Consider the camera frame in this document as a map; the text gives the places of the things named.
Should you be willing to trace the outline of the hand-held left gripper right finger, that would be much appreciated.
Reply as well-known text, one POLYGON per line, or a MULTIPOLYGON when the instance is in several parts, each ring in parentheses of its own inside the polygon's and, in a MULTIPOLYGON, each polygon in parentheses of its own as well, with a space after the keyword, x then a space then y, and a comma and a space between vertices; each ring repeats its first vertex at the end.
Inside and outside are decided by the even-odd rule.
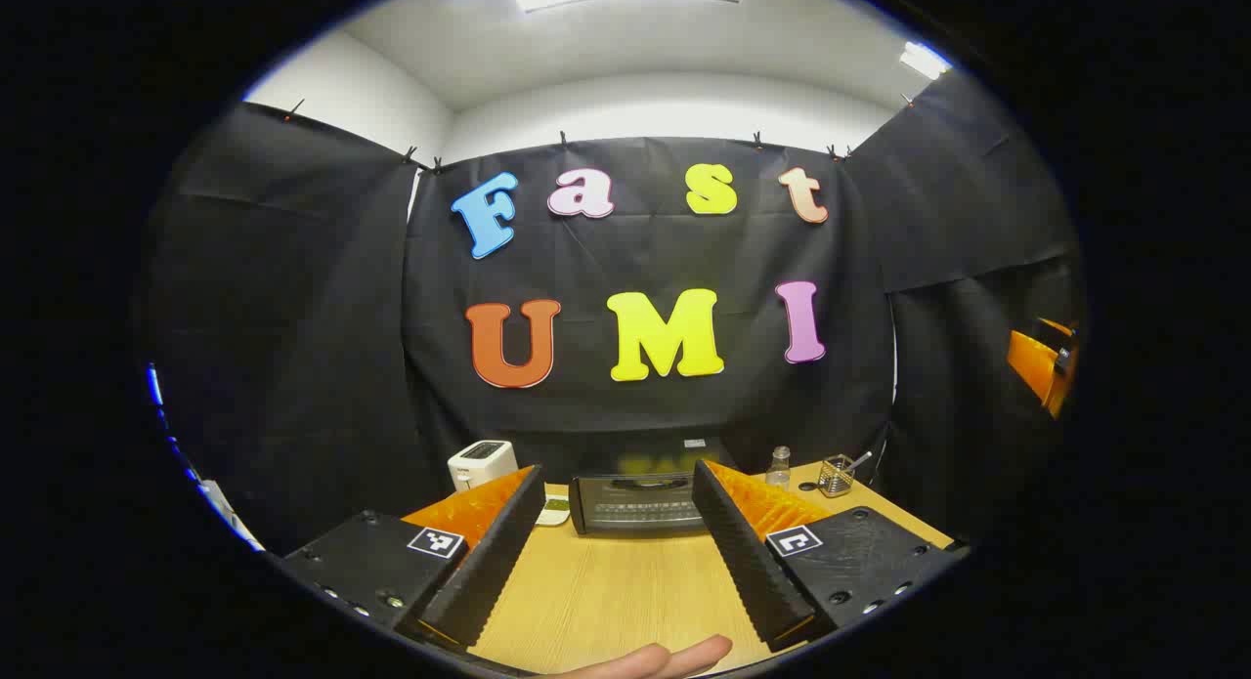
POLYGON ((872 506, 832 513, 718 461, 692 499, 771 651, 817 641, 898 605, 965 559, 872 506))

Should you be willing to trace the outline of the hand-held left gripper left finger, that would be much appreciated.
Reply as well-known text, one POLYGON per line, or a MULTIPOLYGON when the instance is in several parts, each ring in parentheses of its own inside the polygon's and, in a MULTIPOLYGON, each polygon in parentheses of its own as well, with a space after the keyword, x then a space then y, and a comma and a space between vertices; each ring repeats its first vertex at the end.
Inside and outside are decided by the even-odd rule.
POLYGON ((523 466, 404 518, 358 513, 279 564, 372 625, 467 651, 544 504, 543 470, 523 466))

